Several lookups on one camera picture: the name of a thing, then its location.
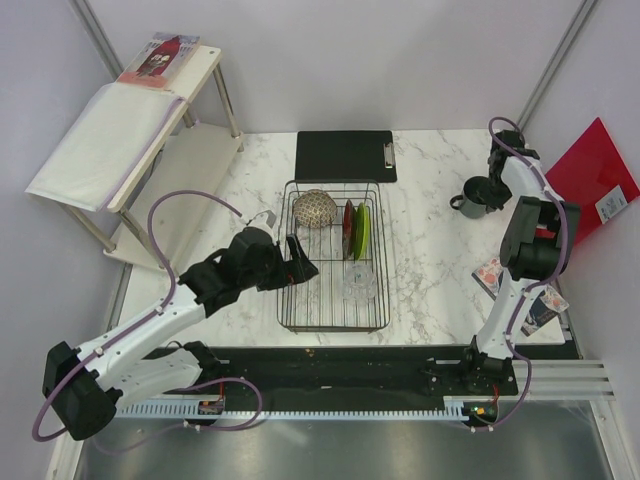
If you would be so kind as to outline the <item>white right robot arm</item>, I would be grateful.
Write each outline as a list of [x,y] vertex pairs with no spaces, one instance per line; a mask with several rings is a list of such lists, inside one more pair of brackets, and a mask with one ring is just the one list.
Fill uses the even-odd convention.
[[483,392],[494,377],[508,375],[515,337],[533,303],[566,269],[581,218],[581,207],[549,184],[539,155],[526,147],[518,128],[491,137],[489,173],[467,180],[455,207],[477,219],[516,201],[500,245],[503,276],[497,298],[457,371],[460,386],[473,394]]

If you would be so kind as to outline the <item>dark green mug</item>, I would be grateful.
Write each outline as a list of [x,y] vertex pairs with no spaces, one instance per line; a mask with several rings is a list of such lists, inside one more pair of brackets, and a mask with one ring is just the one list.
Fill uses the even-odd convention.
[[449,206],[469,219],[479,219],[489,213],[485,194],[488,192],[489,179],[484,176],[469,178],[462,192],[449,200]]

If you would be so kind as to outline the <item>clear glass tumbler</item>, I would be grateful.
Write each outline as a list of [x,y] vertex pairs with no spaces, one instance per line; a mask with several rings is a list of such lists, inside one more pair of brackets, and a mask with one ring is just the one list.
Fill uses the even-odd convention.
[[363,263],[348,264],[343,279],[343,298],[349,301],[370,301],[377,293],[376,276]]

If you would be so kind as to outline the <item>dark wire dish rack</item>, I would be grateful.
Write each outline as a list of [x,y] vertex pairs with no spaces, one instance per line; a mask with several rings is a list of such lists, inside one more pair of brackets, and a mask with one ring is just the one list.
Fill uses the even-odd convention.
[[[305,192],[318,189],[328,193],[337,205],[330,225],[309,228],[293,215],[294,202]],[[362,260],[343,259],[342,221],[345,204],[358,208],[364,202],[370,215],[370,233]],[[319,275],[278,294],[278,321],[293,332],[374,332],[390,321],[390,287],[385,232],[385,213],[380,186],[375,181],[357,183],[309,183],[291,180],[285,184],[279,236],[295,234]],[[343,298],[346,267],[352,263],[369,265],[376,276],[377,293],[370,301]]]

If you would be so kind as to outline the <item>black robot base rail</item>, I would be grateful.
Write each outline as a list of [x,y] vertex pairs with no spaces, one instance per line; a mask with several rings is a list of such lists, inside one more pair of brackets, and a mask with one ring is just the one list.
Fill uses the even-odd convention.
[[203,371],[200,394],[220,392],[232,407],[254,410],[364,410],[443,407],[452,397],[518,394],[506,377],[473,373],[468,347],[207,347],[186,342]]

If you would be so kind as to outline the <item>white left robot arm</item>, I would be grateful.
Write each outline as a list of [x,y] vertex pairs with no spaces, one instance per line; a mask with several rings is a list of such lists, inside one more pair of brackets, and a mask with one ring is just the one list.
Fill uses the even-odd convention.
[[47,353],[43,378],[45,410],[53,410],[63,432],[86,440],[104,429],[118,409],[172,390],[208,393],[219,369],[186,347],[155,360],[154,349],[181,331],[235,303],[254,288],[272,291],[318,276],[298,237],[286,238],[285,259],[268,228],[247,226],[230,245],[173,278],[166,297],[103,336],[71,347],[62,341]]

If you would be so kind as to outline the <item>lime green plate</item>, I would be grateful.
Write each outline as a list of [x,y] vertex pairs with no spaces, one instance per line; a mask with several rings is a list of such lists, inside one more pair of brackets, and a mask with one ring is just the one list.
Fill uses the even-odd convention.
[[361,202],[356,210],[355,217],[355,240],[353,253],[355,260],[362,260],[366,255],[370,233],[369,209],[364,202]]

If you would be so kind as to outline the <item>red floral plate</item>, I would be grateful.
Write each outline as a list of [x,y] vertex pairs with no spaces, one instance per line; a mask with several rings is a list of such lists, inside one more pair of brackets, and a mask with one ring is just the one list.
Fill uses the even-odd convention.
[[342,221],[342,251],[343,259],[348,260],[353,256],[355,232],[356,232],[356,208],[351,200],[345,204]]

